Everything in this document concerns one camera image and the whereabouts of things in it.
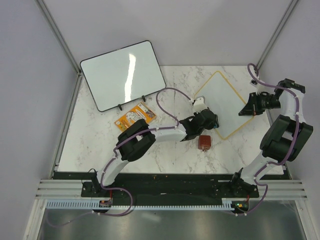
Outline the small yellow framed whiteboard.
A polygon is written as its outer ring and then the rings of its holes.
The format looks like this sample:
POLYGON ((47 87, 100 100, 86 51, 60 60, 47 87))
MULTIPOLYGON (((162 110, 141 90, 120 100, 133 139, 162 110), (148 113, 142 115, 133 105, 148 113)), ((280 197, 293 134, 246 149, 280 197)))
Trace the small yellow framed whiteboard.
POLYGON ((239 115, 247 103, 220 71, 214 72, 194 97, 203 97, 204 104, 217 115, 219 127, 215 130, 223 140, 254 118, 251 115, 239 115))

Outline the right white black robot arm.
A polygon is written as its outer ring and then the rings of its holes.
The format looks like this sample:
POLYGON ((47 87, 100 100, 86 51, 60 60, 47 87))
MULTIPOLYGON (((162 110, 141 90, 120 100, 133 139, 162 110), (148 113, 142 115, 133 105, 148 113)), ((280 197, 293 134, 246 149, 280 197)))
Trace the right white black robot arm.
POLYGON ((305 93, 303 85, 287 78, 277 84, 273 94, 250 93, 239 116, 258 116, 270 109, 280 109, 280 114, 262 138, 259 155, 232 176, 229 191, 233 196, 254 192, 258 181, 271 169, 297 158, 314 130, 303 116, 305 93))

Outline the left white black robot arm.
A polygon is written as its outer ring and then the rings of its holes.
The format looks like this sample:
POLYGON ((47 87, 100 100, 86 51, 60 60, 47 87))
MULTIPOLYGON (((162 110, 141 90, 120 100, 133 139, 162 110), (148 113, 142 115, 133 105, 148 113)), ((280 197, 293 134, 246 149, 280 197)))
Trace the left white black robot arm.
POLYGON ((95 177, 91 180, 92 191, 99 197, 106 196, 114 189, 110 185, 122 169, 128 163, 142 158, 153 144, 190 141, 200 136, 204 130, 218 127, 218 115, 209 108, 195 112, 174 126, 151 127, 144 119, 136 121, 118 136, 112 158, 102 170, 95 172, 95 177))

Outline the large black framed whiteboard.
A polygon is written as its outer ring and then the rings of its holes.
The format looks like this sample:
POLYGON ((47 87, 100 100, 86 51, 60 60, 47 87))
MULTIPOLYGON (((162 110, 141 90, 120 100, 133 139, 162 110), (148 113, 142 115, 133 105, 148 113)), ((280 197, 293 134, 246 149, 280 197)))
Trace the large black framed whiteboard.
POLYGON ((149 40, 84 59, 80 67, 99 112, 120 108, 167 86, 149 40))

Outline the brown square box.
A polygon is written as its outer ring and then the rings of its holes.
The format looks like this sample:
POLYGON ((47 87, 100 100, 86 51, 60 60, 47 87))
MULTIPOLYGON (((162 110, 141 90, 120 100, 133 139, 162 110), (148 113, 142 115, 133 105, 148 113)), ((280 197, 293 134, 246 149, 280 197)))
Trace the brown square box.
POLYGON ((206 152, 211 148, 212 139, 210 135, 200 135, 198 138, 198 149, 206 152))

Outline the orange picture card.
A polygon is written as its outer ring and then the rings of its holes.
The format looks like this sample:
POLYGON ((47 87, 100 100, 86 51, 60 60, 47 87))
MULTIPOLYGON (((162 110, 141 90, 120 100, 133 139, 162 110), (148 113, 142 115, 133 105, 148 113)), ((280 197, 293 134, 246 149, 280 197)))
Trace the orange picture card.
POLYGON ((147 124, 149 124, 156 118, 157 115, 145 103, 140 102, 116 120, 114 124, 124 132, 138 120, 143 119, 147 124))

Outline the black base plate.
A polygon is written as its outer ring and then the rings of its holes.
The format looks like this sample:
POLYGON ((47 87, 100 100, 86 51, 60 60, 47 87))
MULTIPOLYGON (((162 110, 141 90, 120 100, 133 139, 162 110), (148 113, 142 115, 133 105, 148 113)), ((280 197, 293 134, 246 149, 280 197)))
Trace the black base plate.
POLYGON ((223 199, 256 199, 258 187, 248 192, 229 185, 231 174, 120 173, 109 188, 96 193, 92 178, 82 184, 82 197, 112 198, 115 206, 219 206, 223 199))

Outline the aluminium rail frame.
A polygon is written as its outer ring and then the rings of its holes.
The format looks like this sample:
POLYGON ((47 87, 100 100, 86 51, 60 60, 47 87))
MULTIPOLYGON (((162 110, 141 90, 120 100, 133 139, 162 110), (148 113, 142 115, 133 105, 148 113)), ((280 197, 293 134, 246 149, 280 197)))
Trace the aluminium rail frame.
POLYGON ((36 199, 80 199, 82 193, 80 180, 42 179, 38 185, 36 199))

